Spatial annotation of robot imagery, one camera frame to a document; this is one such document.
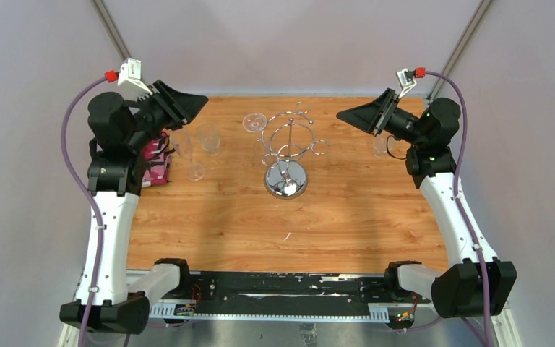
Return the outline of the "chrome wine glass rack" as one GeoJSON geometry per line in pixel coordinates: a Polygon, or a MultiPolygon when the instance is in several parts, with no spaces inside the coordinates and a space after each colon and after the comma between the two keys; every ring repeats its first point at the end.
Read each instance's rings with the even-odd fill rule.
{"type": "Polygon", "coordinates": [[[311,111],[310,103],[302,109],[301,102],[297,102],[292,111],[268,117],[260,131],[259,141],[265,149],[262,164],[267,167],[264,186],[279,199],[294,199],[305,192],[309,175],[300,161],[308,153],[324,155],[330,146],[327,140],[315,135],[311,111]]]}

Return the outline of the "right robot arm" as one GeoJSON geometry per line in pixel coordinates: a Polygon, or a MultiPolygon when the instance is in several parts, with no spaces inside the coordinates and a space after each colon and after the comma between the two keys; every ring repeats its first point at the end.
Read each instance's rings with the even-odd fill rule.
{"type": "Polygon", "coordinates": [[[424,296],[442,318],[497,316],[517,271],[485,240],[456,181],[457,163],[449,144],[460,128],[461,107],[438,98],[415,116],[399,108],[399,102],[397,93],[386,89],[372,102],[336,115],[365,133],[388,133],[410,144],[405,167],[428,202],[447,250],[449,268],[443,273],[417,261],[391,262],[384,272],[385,295],[396,302],[412,292],[424,296]]]}

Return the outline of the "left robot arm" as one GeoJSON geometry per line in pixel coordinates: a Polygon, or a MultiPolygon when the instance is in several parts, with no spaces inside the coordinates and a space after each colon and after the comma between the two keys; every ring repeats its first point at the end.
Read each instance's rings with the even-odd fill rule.
{"type": "Polygon", "coordinates": [[[90,203],[90,236],[74,299],[60,308],[63,323],[82,333],[138,335],[151,308],[167,293],[176,299],[191,293],[193,281],[184,259],[159,259],[133,283],[126,281],[126,261],[142,193],[145,148],[165,130],[190,124],[208,100],[158,80],[149,95],[136,100],[109,91],[88,103],[91,162],[87,180],[78,175],[74,180],[90,203]]]}

